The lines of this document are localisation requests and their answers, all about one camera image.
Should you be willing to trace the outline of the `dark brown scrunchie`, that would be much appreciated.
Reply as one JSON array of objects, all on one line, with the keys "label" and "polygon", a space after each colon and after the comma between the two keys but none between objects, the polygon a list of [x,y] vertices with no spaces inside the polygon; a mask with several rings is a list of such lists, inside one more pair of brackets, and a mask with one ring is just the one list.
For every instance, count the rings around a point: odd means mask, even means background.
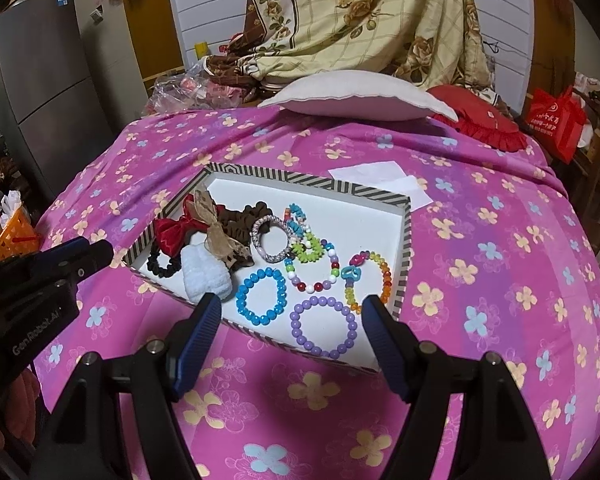
[{"label": "dark brown scrunchie", "polygon": [[[224,205],[215,206],[218,219],[222,224],[224,232],[243,244],[250,250],[251,229],[253,223],[266,214],[273,214],[272,209],[265,202],[257,202],[254,206],[247,205],[243,210],[231,210]],[[248,260],[238,259],[234,266],[227,268],[230,271],[236,271],[242,266],[252,266],[253,258]]]}]

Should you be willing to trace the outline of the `clear plastic bag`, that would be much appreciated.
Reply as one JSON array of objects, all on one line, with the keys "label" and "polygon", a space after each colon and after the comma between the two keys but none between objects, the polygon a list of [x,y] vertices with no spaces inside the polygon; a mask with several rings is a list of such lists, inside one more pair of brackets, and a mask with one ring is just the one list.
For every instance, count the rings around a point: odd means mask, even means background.
[{"label": "clear plastic bag", "polygon": [[217,84],[205,70],[159,76],[151,87],[142,116],[169,115],[188,110],[236,108],[254,97],[253,89]]}]

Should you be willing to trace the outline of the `pink rhinestone bangle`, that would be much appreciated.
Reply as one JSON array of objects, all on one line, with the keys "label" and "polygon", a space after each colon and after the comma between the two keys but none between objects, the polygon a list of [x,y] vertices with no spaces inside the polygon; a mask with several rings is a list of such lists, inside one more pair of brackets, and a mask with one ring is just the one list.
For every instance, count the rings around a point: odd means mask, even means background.
[{"label": "pink rhinestone bangle", "polygon": [[267,263],[280,263],[291,248],[291,230],[281,218],[266,214],[253,223],[251,244]]}]

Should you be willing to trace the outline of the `red shopping bag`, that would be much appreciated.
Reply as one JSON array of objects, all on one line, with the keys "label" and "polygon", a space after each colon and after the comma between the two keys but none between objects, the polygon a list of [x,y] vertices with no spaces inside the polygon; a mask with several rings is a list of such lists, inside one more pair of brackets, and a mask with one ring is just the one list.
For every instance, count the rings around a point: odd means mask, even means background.
[{"label": "red shopping bag", "polygon": [[539,144],[564,164],[572,161],[587,120],[573,86],[559,96],[536,88],[524,115],[524,122]]}]

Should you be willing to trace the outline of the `grey refrigerator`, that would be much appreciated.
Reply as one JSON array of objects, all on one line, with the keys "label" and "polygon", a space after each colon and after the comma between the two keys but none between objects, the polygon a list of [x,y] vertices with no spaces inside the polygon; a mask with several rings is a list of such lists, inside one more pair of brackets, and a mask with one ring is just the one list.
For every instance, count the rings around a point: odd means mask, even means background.
[{"label": "grey refrigerator", "polygon": [[74,0],[22,0],[0,14],[0,133],[46,202],[114,140]]}]

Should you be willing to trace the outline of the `striped white tray box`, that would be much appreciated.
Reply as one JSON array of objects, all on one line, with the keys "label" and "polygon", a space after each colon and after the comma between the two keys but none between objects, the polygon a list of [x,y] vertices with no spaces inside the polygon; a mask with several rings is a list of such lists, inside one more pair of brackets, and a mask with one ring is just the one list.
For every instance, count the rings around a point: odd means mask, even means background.
[{"label": "striped white tray box", "polygon": [[[255,166],[211,164],[157,218],[177,219],[187,194],[206,188],[216,205],[243,210],[265,202],[291,230],[291,248],[267,263],[250,246],[252,266],[230,271],[233,292],[222,320],[272,346],[359,372],[379,365],[361,321],[366,296],[392,316],[401,311],[411,261],[411,201],[379,188]],[[155,242],[151,224],[125,255],[139,275],[186,306],[181,256]]]}]

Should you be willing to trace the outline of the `beige floral quilt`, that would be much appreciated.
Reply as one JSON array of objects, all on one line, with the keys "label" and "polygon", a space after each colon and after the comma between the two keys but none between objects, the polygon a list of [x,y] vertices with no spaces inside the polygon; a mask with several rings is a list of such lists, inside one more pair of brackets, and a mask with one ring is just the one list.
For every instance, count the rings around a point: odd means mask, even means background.
[{"label": "beige floral quilt", "polygon": [[427,90],[491,87],[475,0],[246,0],[245,26],[208,58],[218,84],[276,92],[331,70]]}]

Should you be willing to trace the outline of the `white paper sheet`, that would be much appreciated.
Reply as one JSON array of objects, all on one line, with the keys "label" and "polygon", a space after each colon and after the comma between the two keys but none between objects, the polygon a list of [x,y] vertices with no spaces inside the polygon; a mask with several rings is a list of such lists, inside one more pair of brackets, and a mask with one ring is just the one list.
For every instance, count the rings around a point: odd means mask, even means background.
[{"label": "white paper sheet", "polygon": [[415,176],[406,174],[396,162],[370,162],[329,170],[337,180],[379,188],[381,191],[408,196],[413,210],[432,204]]}]

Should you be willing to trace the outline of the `red frilled cushion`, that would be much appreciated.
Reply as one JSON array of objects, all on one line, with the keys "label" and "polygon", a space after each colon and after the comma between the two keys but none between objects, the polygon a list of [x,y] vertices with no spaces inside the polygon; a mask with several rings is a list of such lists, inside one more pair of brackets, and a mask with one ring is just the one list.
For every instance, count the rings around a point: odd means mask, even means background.
[{"label": "red frilled cushion", "polygon": [[516,122],[475,93],[449,84],[430,88],[428,92],[451,107],[457,116],[457,121],[454,122],[435,114],[434,119],[438,122],[505,153],[518,152],[527,147],[527,138]]}]

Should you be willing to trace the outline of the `orange plastic basket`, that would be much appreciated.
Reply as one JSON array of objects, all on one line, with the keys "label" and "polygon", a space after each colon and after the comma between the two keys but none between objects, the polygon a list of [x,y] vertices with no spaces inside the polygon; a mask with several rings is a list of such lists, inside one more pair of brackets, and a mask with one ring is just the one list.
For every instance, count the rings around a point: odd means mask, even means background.
[{"label": "orange plastic basket", "polygon": [[41,240],[42,237],[33,229],[26,208],[20,206],[5,226],[0,223],[0,261],[37,252]]}]

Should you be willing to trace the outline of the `white pink pillow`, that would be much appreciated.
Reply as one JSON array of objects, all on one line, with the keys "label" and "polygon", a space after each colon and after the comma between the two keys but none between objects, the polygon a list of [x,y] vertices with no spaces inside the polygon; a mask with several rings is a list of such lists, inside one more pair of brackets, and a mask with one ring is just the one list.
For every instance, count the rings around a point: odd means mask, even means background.
[{"label": "white pink pillow", "polygon": [[434,115],[457,121],[452,107],[431,93],[405,80],[366,70],[332,70],[302,77],[260,105],[371,122],[406,122]]}]

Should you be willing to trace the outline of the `red satin bow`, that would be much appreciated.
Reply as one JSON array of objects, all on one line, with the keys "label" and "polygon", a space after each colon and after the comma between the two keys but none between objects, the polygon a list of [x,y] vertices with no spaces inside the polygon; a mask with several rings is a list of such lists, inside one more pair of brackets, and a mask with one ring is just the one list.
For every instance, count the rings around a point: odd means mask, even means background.
[{"label": "red satin bow", "polygon": [[152,222],[158,248],[171,258],[180,254],[188,234],[208,230],[208,224],[195,216],[194,205],[194,196],[187,194],[183,200],[183,212],[177,219],[155,218]]}]

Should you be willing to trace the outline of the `tan lace bow hairclip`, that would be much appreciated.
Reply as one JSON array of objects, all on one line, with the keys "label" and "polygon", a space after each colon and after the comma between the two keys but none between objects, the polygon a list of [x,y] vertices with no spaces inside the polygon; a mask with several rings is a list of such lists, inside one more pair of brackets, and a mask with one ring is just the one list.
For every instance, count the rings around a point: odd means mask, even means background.
[{"label": "tan lace bow hairclip", "polygon": [[208,226],[204,246],[215,258],[221,260],[228,268],[234,266],[238,259],[251,258],[251,252],[247,247],[224,232],[216,213],[215,202],[206,188],[196,188],[194,191],[193,208],[192,216]]}]

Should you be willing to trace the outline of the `light blue fluffy scrunchie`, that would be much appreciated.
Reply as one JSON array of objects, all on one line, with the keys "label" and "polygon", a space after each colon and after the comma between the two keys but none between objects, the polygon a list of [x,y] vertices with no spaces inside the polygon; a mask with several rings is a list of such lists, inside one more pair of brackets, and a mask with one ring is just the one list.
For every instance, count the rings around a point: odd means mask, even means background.
[{"label": "light blue fluffy scrunchie", "polygon": [[186,297],[192,304],[198,304],[207,292],[221,300],[232,294],[230,272],[204,244],[187,245],[181,250],[180,256]]}]

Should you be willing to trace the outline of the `pink floral bed sheet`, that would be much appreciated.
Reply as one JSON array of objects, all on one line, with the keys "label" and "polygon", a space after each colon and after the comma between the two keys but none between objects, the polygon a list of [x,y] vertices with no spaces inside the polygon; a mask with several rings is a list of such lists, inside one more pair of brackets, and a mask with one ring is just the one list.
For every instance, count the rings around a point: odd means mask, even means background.
[{"label": "pink floral bed sheet", "polygon": [[[79,317],[35,363],[53,405],[87,351],[124,356],[185,306],[123,263],[134,240],[212,162],[324,176],[394,162],[431,204],[412,217],[401,318],[449,353],[504,359],[539,428],[550,474],[570,479],[600,440],[600,266],[535,143],[505,154],[438,122],[360,125],[276,107],[147,117],[62,192],[38,226],[47,247],[106,240],[114,261],[83,283]],[[176,406],[210,479],[375,479],[406,406],[378,375],[351,374],[222,328]]]}]

